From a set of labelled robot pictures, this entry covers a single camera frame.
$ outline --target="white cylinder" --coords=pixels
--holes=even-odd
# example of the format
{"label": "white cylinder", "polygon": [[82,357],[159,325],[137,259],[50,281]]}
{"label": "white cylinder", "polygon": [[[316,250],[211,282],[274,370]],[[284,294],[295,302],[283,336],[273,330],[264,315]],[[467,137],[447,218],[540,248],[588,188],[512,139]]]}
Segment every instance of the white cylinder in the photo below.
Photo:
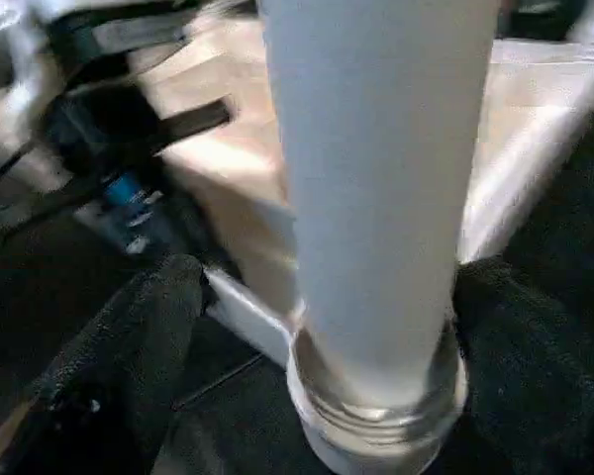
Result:
{"label": "white cylinder", "polygon": [[262,9],[306,329],[356,400],[414,403],[450,309],[497,3]]}

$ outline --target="pipe fitting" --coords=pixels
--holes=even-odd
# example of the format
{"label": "pipe fitting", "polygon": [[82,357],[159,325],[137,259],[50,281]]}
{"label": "pipe fitting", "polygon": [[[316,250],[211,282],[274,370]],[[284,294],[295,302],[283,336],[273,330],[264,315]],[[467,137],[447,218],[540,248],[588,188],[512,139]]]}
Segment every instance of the pipe fitting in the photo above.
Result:
{"label": "pipe fitting", "polygon": [[335,473],[418,474],[435,459],[466,399],[466,372],[450,323],[434,355],[423,398],[412,406],[367,407],[326,367],[299,329],[287,365],[288,389],[306,437]]}

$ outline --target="black cable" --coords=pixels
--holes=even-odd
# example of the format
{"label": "black cable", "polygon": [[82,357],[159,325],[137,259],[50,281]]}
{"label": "black cable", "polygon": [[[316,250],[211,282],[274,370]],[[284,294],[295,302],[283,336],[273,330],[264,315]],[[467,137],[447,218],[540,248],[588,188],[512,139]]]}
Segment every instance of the black cable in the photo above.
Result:
{"label": "black cable", "polygon": [[33,146],[30,142],[24,143],[18,148],[7,161],[0,165],[0,180],[18,163],[23,156],[29,154]]}

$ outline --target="black fabric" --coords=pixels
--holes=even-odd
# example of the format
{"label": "black fabric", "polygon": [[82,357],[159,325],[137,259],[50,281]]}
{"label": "black fabric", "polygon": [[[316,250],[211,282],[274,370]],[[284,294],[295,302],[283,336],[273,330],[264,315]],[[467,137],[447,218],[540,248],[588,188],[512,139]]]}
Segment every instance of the black fabric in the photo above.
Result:
{"label": "black fabric", "polygon": [[37,382],[0,473],[149,472],[201,312],[201,274],[193,257],[170,256],[118,292]]}
{"label": "black fabric", "polygon": [[470,413],[521,474],[594,474],[594,338],[501,260],[461,270]]}

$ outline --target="pvc pipe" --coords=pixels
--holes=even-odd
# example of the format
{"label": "pvc pipe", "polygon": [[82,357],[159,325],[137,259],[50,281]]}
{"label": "pvc pipe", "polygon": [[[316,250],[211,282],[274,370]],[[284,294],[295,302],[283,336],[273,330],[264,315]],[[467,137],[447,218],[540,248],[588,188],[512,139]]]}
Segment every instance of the pvc pipe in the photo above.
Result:
{"label": "pvc pipe", "polygon": [[362,403],[423,394],[450,312],[497,8],[262,3],[305,326]]}

